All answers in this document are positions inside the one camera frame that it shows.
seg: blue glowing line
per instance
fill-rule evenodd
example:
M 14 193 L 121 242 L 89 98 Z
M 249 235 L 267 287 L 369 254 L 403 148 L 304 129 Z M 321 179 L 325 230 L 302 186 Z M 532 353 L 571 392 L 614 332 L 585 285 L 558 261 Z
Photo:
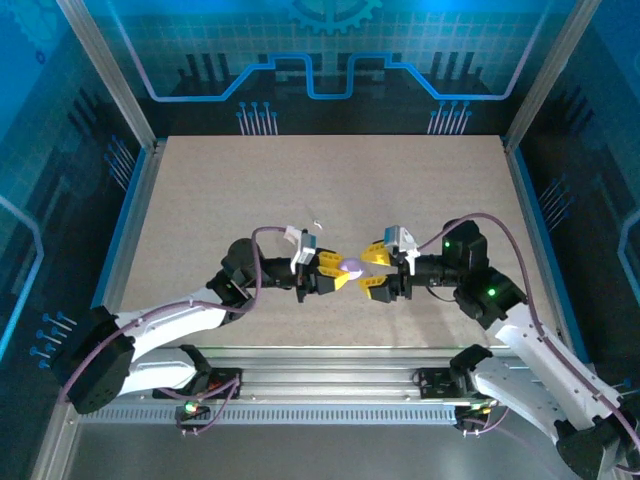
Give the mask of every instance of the blue glowing line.
M 36 258 L 33 261 L 33 265 L 31 265 L 31 270 L 29 270 L 29 275 L 27 275 L 27 280 L 24 282 L 22 286 L 22 290 L 20 291 L 20 295 L 18 296 L 18 301 L 13 307 L 13 312 L 11 312 L 11 316 L 9 317 L 9 322 L 7 323 L 6 328 L 4 329 L 4 333 L 2 334 L 2 339 L 0 339 L 0 362 L 4 357 L 5 352 L 7 351 L 7 347 L 9 345 L 9 341 L 13 336 L 13 332 L 18 324 L 18 319 L 22 314 L 22 309 L 24 308 L 24 304 L 27 301 L 27 297 L 31 292 L 31 287 L 33 287 L 33 282 L 36 280 L 36 275 L 38 275 L 38 270 L 40 270 L 40 265 L 42 264 L 42 260 L 44 259 L 44 247 L 42 246 L 42 236 L 40 235 L 40 228 L 36 224 L 36 222 L 30 218 L 28 215 L 21 212 L 13 203 L 9 202 L 5 197 L 0 195 L 0 205 L 9 210 L 9 212 L 18 219 L 19 222 L 24 224 L 29 230 L 31 230 L 31 234 L 33 235 L 33 240 L 36 244 Z
M 622 264 L 622 269 L 627 276 L 629 285 L 631 285 L 631 290 L 633 290 L 636 301 L 638 302 L 638 305 L 640 305 L 640 285 L 638 284 L 638 279 L 633 273 L 633 268 L 631 268 L 631 263 L 625 253 L 627 243 L 629 242 L 629 231 L 631 230 L 631 227 L 638 223 L 638 221 L 640 221 L 640 209 L 633 212 L 622 224 L 622 230 L 620 231 L 620 243 L 618 243 L 618 259 Z
M 276 70 L 276 61 L 278 60 L 300 60 L 305 64 L 305 73 L 307 78 L 307 95 L 309 98 L 313 100 L 347 100 L 351 98 L 354 90 L 354 80 L 355 80 L 355 64 L 358 60 L 364 59 L 382 59 L 384 60 L 384 68 L 390 70 L 406 70 L 417 82 L 422 86 L 427 92 L 431 94 L 431 96 L 435 100 L 489 100 L 489 101 L 500 101 L 508 98 L 514 87 L 524 65 L 533 49 L 533 45 L 535 44 L 540 30 L 544 25 L 544 22 L 549 14 L 551 3 L 549 2 L 546 9 L 540 16 L 536 27 L 531 34 L 531 38 L 527 43 L 527 46 L 522 53 L 522 57 L 518 62 L 518 65 L 513 72 L 513 76 L 509 81 L 509 85 L 507 86 L 507 90 L 505 93 L 501 95 L 493 95 L 493 94 L 445 94 L 439 93 L 436 89 L 431 85 L 424 76 L 418 71 L 415 65 L 407 62 L 394 62 L 393 61 L 393 53 L 392 52 L 358 52 L 354 53 L 349 57 L 347 61 L 347 87 L 344 93 L 316 93 L 315 84 L 313 78 L 313 64 L 311 57 L 306 53 L 271 53 L 267 55 L 267 63 L 254 63 L 249 65 L 244 71 L 236 78 L 231 85 L 227 87 L 227 89 L 221 95 L 186 95 L 186 96 L 175 96 L 175 97 L 161 97 L 156 94 L 153 86 L 151 85 L 151 81 L 140 61 L 140 57 L 135 51 L 133 44 L 131 43 L 131 39 L 127 35 L 127 32 L 122 25 L 122 22 L 115 14 L 115 11 L 112 9 L 111 13 L 115 20 L 115 23 L 122 35 L 122 38 L 129 50 L 133 63 L 136 66 L 136 70 L 138 70 L 138 74 L 140 75 L 142 82 L 144 83 L 149 96 L 160 103 L 183 103 L 183 102 L 224 102 L 227 100 L 239 87 L 244 83 L 244 81 L 254 72 L 260 71 L 268 71 L 268 70 Z

